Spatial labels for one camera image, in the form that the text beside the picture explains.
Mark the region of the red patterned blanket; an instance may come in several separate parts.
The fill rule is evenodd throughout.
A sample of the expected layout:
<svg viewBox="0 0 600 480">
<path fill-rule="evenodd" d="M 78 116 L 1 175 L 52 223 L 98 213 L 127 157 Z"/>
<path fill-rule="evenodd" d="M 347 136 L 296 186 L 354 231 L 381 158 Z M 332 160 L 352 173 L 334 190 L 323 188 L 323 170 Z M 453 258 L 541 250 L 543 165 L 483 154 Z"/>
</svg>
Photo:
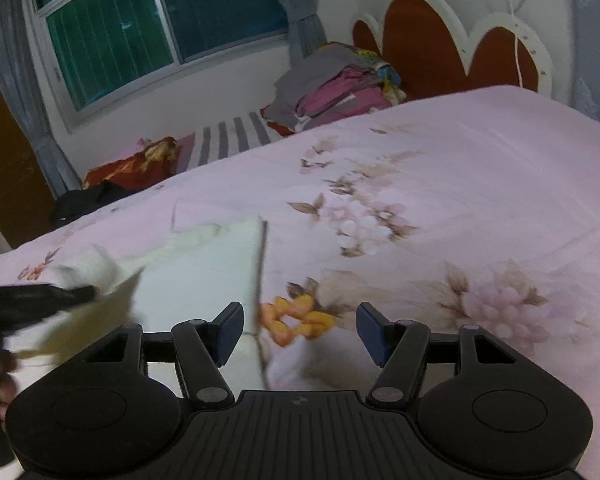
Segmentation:
<svg viewBox="0 0 600 480">
<path fill-rule="evenodd" d="M 82 188 L 94 188 L 105 181 L 127 191 L 151 188 L 176 174 L 180 151 L 178 142 L 172 136 L 166 136 L 127 158 L 88 170 Z"/>
</svg>

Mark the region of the stack of folded clothes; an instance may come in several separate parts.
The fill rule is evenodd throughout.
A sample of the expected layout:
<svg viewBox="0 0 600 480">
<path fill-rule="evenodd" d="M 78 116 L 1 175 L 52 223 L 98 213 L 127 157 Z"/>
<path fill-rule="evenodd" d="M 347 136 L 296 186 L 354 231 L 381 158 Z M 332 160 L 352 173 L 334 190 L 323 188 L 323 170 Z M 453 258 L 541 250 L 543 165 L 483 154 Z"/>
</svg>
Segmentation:
<svg viewBox="0 0 600 480">
<path fill-rule="evenodd" d="M 290 136 L 406 100 L 398 72 L 376 52 L 331 42 L 276 81 L 274 100 L 261 116 Z"/>
</svg>

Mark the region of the pink floral bed sheet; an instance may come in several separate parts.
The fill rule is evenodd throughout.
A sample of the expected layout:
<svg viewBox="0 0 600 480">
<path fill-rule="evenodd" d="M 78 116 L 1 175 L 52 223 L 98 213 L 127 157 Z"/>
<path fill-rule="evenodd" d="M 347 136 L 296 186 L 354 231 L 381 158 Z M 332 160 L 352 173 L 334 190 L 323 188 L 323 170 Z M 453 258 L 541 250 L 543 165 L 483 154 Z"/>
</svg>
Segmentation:
<svg viewBox="0 0 600 480">
<path fill-rule="evenodd" d="M 0 255 L 0 285 L 92 246 L 116 259 L 201 224 L 266 224 L 265 387 L 366 391 L 355 308 L 440 333 L 475 324 L 582 396 L 600 479 L 600 124 L 494 87 L 295 134 L 119 200 Z"/>
</svg>

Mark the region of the sliding glass window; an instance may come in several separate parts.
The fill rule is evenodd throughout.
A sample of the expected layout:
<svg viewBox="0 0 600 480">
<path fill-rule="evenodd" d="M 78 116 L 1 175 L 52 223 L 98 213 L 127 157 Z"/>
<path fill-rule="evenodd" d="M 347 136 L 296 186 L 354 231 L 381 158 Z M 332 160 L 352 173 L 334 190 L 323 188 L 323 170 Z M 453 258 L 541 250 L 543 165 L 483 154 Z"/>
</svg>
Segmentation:
<svg viewBox="0 0 600 480">
<path fill-rule="evenodd" d="M 30 0 L 70 126 L 200 58 L 283 35 L 277 0 Z"/>
</svg>

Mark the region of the red white wooden headboard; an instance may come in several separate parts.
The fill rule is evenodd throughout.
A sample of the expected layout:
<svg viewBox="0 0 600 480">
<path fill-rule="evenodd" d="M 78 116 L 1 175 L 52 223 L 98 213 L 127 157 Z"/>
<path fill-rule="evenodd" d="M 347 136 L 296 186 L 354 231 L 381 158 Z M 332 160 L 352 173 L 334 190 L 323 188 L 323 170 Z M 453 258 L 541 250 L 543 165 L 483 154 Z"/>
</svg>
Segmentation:
<svg viewBox="0 0 600 480">
<path fill-rule="evenodd" d="M 353 19 L 351 42 L 388 62 L 410 100 L 502 84 L 553 94 L 547 48 L 507 13 L 490 13 L 467 30 L 445 0 L 389 0 L 379 20 L 367 12 Z"/>
</svg>

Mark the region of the grey striped pillow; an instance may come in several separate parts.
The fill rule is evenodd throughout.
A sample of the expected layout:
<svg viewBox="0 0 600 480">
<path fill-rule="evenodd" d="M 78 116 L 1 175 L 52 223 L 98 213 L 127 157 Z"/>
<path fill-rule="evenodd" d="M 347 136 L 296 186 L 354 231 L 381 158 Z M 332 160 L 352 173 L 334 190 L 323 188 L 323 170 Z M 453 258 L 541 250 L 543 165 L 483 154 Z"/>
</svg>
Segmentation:
<svg viewBox="0 0 600 480">
<path fill-rule="evenodd" d="M 221 120 L 176 140 L 180 148 L 176 172 L 181 174 L 282 139 L 257 112 Z"/>
</svg>

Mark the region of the pale green knit sweater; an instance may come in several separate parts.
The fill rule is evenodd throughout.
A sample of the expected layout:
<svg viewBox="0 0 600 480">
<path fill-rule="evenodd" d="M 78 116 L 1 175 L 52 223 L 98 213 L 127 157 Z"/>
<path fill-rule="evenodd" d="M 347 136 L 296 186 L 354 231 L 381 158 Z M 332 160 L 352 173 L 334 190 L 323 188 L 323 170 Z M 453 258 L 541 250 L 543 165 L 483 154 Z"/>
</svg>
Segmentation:
<svg viewBox="0 0 600 480">
<path fill-rule="evenodd" d="M 116 259 L 92 246 L 54 264 L 45 273 L 47 283 L 93 285 L 98 296 L 9 338 L 8 348 L 21 365 L 20 385 L 27 387 L 123 323 L 138 323 L 147 333 L 167 332 L 187 320 L 210 321 L 238 301 L 244 327 L 221 373 L 235 392 L 264 388 L 257 300 L 265 232 L 259 217 L 201 224 L 171 234 L 166 244 L 141 255 Z"/>
</svg>

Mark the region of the left grey curtain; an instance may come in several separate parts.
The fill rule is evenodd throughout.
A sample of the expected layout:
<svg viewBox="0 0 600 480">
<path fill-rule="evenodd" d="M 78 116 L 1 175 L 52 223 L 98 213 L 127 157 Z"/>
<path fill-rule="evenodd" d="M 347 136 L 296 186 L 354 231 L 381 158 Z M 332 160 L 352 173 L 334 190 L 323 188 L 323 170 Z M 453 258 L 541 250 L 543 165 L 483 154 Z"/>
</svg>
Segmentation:
<svg viewBox="0 0 600 480">
<path fill-rule="evenodd" d="M 81 181 L 55 140 L 46 113 L 24 21 L 22 0 L 0 0 L 0 90 L 56 198 Z"/>
</svg>

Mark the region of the black garment on bed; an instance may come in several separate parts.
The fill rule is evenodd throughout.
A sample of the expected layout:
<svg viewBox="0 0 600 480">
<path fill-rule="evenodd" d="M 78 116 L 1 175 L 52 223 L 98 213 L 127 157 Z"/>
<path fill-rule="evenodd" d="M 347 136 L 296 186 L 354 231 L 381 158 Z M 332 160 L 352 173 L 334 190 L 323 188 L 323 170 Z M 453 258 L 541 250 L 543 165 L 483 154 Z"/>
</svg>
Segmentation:
<svg viewBox="0 0 600 480">
<path fill-rule="evenodd" d="M 108 180 L 85 190 L 68 191 L 56 200 L 55 207 L 50 214 L 50 223 L 55 228 L 65 226 L 86 214 L 91 214 L 133 194 L 134 191 L 126 190 Z"/>
</svg>

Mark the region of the brown wooden door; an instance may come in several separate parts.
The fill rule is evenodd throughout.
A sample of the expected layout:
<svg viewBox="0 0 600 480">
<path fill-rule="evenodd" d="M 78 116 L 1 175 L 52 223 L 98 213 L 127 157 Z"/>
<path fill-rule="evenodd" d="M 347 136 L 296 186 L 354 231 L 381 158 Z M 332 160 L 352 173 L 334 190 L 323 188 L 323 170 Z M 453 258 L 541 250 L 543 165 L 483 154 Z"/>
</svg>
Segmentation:
<svg viewBox="0 0 600 480">
<path fill-rule="evenodd" d="M 50 232 L 55 200 L 0 90 L 0 231 L 10 247 Z"/>
</svg>

